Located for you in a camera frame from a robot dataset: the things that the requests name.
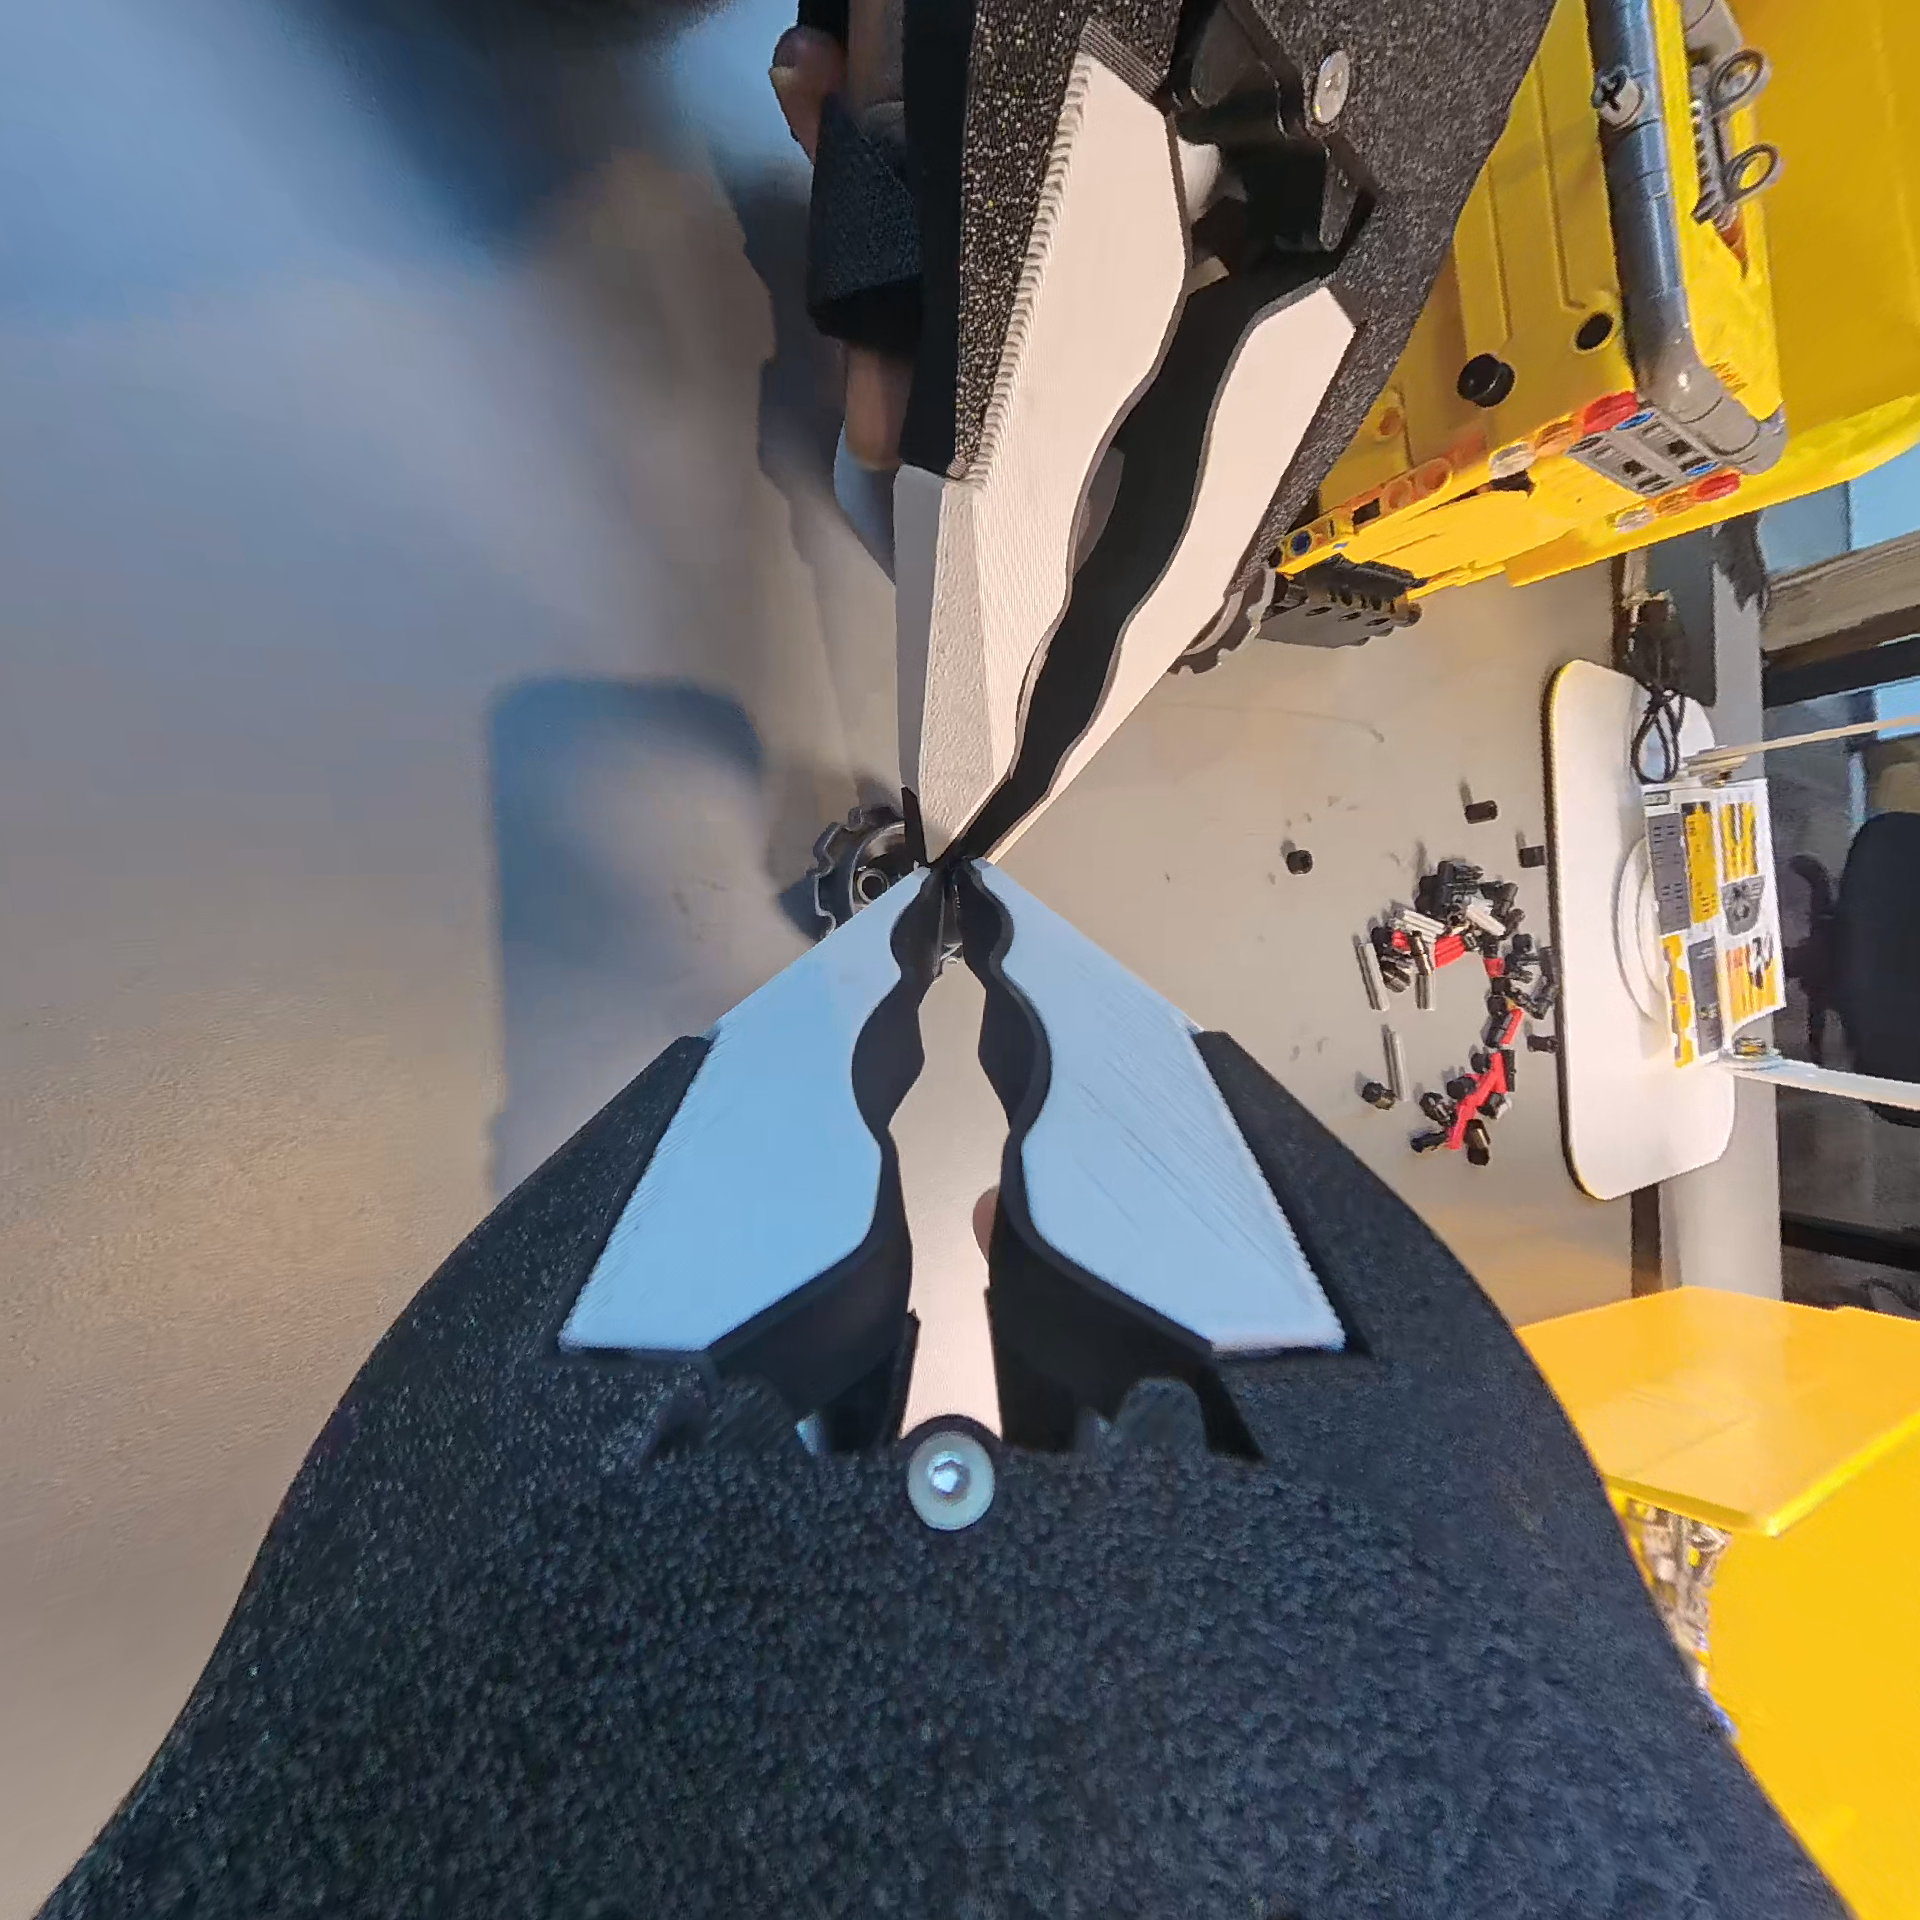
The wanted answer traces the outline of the white oval board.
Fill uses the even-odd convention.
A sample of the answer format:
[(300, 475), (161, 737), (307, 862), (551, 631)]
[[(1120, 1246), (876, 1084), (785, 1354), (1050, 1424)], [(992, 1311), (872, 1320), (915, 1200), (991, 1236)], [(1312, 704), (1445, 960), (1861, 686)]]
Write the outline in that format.
[(1737, 1084), (1679, 1066), (1631, 739), (1644, 689), (1571, 662), (1546, 694), (1557, 1073), (1568, 1170), (1610, 1202), (1715, 1164)]

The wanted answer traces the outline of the yellow toy brick vehicle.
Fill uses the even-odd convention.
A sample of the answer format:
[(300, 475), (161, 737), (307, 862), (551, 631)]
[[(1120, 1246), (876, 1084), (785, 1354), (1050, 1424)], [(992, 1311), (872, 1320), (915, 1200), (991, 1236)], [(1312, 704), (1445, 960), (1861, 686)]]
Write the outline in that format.
[(1771, 78), (1721, 2), (1557, 6), (1351, 449), (1178, 664), (1353, 642), (1656, 537), (1785, 455)]

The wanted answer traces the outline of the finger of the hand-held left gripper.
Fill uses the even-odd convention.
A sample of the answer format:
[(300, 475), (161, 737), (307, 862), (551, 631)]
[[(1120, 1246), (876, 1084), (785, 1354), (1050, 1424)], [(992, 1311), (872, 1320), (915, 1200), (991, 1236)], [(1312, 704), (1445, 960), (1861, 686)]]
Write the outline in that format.
[(1131, 56), (1074, 56), (992, 363), (977, 452), (896, 479), (904, 806), (915, 859), (939, 866), (1021, 752), (1040, 674), (1144, 452), (1116, 443), (1163, 374), (1189, 302), (1231, 278), (1194, 242), (1221, 196), (1216, 148), (1189, 151)]
[(1112, 510), (1072, 578), (1013, 774), (963, 830), (996, 857), (1212, 631), (1356, 322), (1330, 279), (1265, 266), (1194, 292), (1125, 418)]

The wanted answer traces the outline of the person's left hand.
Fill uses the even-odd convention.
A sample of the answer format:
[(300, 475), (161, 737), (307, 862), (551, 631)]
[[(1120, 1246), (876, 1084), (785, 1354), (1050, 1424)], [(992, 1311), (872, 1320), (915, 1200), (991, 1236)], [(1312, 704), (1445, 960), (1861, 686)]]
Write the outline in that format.
[[(776, 43), (770, 84), (785, 124), (811, 160), (825, 104), (842, 98), (864, 135), (905, 142), (905, 8), (900, 2), (797, 6)], [(911, 361), (866, 345), (842, 347), (845, 443), (868, 474), (893, 474), (911, 396)]]

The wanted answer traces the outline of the building instruction booklet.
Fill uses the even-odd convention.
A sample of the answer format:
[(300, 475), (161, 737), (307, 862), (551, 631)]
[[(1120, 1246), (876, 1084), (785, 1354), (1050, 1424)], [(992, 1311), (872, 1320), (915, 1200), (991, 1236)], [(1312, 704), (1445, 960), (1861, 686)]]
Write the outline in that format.
[(1644, 795), (1652, 980), (1680, 1070), (1737, 1051), (1785, 1008), (1785, 937), (1762, 778)]

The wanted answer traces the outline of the small grey toy wheel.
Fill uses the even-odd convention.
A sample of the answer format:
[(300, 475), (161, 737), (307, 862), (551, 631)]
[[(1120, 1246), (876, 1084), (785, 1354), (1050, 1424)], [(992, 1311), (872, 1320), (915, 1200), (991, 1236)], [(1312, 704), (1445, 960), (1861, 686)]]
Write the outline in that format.
[(855, 806), (820, 833), (811, 850), (802, 903), (811, 908), (815, 936), (825, 937), (845, 927), (920, 866), (916, 843), (899, 808)]

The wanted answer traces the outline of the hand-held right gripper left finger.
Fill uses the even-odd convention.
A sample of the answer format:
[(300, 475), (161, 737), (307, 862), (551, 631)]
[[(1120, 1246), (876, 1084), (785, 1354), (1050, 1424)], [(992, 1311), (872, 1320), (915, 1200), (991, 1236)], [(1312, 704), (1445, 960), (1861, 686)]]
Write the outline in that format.
[(938, 970), (927, 874), (717, 1019), (568, 1314), (569, 1354), (695, 1361), (801, 1419), (893, 1367), (913, 1250), (892, 1120)]

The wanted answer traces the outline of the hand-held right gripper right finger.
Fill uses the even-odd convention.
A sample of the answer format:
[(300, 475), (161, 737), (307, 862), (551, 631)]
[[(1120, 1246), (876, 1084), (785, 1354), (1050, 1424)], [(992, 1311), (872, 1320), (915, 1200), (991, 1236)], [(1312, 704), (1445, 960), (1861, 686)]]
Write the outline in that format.
[(967, 866), (978, 1060), (1005, 1118), (988, 1307), (1005, 1419), (1112, 1419), (1149, 1379), (1345, 1354), (1204, 1033), (995, 866)]

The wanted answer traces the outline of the grey desk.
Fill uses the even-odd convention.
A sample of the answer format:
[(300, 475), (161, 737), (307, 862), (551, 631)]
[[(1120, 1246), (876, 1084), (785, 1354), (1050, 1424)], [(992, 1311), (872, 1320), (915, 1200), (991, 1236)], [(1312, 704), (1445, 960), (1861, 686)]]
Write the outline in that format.
[[(988, 1440), (967, 968), (915, 1399), (561, 1321), (896, 779), (794, 6), (5, 6), (5, 1915), (1842, 1915), (1503, 1320), (1551, 1089), (1353, 1110), (1356, 921), (1540, 818), (1602, 587), (1154, 689), (1009, 864), (1181, 1003), (1348, 1355)], [(1293, 878), (1282, 847), (1315, 856)]]

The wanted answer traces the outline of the pile of small brick pieces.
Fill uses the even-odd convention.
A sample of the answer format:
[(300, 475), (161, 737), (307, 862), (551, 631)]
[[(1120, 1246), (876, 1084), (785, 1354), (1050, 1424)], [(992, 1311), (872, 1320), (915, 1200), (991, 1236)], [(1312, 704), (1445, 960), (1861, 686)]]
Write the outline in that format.
[[(1521, 880), (1442, 856), (1413, 878), (1413, 898), (1389, 903), (1351, 937), (1367, 1008), (1381, 1019), (1384, 1066), (1359, 1081), (1376, 1114), (1405, 1110), (1409, 1153), (1460, 1158), (1487, 1169), (1496, 1130), (1514, 1112), (1522, 1054), (1559, 1051), (1563, 972), (1544, 927), (1529, 921)], [(1457, 1066), (1416, 1089), (1395, 1014), (1427, 1016), (1445, 978), (1477, 980), (1477, 1030)]]

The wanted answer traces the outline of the yellow plastic bin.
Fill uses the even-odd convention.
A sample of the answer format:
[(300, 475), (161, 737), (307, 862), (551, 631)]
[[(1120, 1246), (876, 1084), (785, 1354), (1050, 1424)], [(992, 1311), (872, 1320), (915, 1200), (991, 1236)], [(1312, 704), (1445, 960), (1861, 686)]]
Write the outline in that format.
[(1919, 6), (1736, 2), (1771, 64), (1762, 195), (1788, 447), (1736, 497), (1761, 513), (1919, 439)]
[(1916, 1915), (1916, 1321), (1679, 1288), (1521, 1340), (1776, 1810), (1857, 1915)]

